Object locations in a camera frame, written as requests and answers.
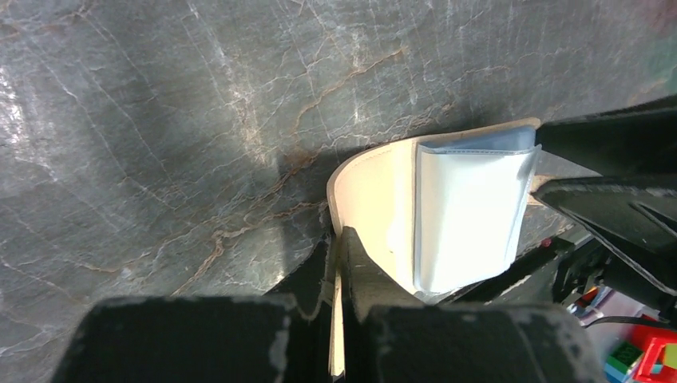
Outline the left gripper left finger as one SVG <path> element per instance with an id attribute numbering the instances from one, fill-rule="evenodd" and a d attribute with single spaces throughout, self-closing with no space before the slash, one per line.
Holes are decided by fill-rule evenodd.
<path id="1" fill-rule="evenodd" d="M 77 327 L 55 382 L 328 382 L 331 239 L 262 295 L 126 296 Z"/>

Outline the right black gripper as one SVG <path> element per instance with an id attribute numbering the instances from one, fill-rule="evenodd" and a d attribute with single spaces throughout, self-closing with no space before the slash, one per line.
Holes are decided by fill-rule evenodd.
<path id="1" fill-rule="evenodd" d="M 676 178 L 620 175 L 676 173 L 676 96 L 549 121 L 537 129 L 536 143 L 608 176 L 553 179 L 532 193 L 595 238 L 570 228 L 440 304 L 556 303 L 586 319 L 611 315 L 612 299 L 626 296 L 674 323 Z"/>

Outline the beige leather card holder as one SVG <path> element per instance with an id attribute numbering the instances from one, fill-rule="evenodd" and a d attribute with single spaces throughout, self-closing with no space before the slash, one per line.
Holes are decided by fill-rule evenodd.
<path id="1" fill-rule="evenodd" d="M 381 144 L 327 182 L 337 240 L 329 370 L 347 377 L 349 324 L 422 308 L 507 271 L 540 153 L 535 117 Z"/>

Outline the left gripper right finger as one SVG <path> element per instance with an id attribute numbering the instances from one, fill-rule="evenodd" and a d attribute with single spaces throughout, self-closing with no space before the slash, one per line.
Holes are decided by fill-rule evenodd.
<path id="1" fill-rule="evenodd" d="M 554 239 L 458 297 L 426 304 L 343 229 L 339 271 L 348 382 L 603 382 L 592 341 L 553 299 L 573 245 Z"/>

